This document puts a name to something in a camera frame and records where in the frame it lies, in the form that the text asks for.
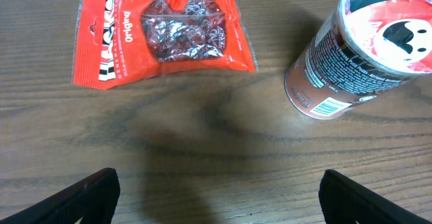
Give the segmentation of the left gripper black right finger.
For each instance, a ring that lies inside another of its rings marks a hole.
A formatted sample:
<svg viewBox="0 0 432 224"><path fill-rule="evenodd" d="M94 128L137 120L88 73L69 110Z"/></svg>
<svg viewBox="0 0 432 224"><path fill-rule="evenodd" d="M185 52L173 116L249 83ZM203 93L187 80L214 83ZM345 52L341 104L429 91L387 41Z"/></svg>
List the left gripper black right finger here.
<svg viewBox="0 0 432 224"><path fill-rule="evenodd" d="M431 224L333 169L323 175L319 202L326 224Z"/></svg>

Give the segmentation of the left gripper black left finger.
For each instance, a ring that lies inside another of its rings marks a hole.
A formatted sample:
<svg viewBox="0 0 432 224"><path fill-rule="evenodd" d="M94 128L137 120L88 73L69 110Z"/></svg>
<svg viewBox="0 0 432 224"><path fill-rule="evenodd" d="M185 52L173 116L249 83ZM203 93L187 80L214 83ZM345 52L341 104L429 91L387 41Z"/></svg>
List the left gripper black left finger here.
<svg viewBox="0 0 432 224"><path fill-rule="evenodd" d="M116 170L104 168L1 220L1 224L110 224L120 195Z"/></svg>

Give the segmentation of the orange Hacks candy bag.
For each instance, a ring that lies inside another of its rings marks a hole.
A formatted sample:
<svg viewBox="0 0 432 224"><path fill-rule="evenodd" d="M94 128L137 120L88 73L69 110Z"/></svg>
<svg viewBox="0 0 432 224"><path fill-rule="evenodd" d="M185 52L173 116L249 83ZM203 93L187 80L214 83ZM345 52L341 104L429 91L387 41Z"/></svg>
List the orange Hacks candy bag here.
<svg viewBox="0 0 432 224"><path fill-rule="evenodd" d="M80 0L74 84L105 90L202 69L257 70L235 0Z"/></svg>

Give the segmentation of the red Pringles can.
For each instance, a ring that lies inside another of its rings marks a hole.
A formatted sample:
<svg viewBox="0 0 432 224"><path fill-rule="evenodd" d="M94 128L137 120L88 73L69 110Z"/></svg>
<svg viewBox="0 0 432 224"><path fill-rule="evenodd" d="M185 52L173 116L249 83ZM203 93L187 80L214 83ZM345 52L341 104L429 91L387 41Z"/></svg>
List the red Pringles can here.
<svg viewBox="0 0 432 224"><path fill-rule="evenodd" d="M297 110L334 119L431 73L431 0L340 0L285 76Z"/></svg>

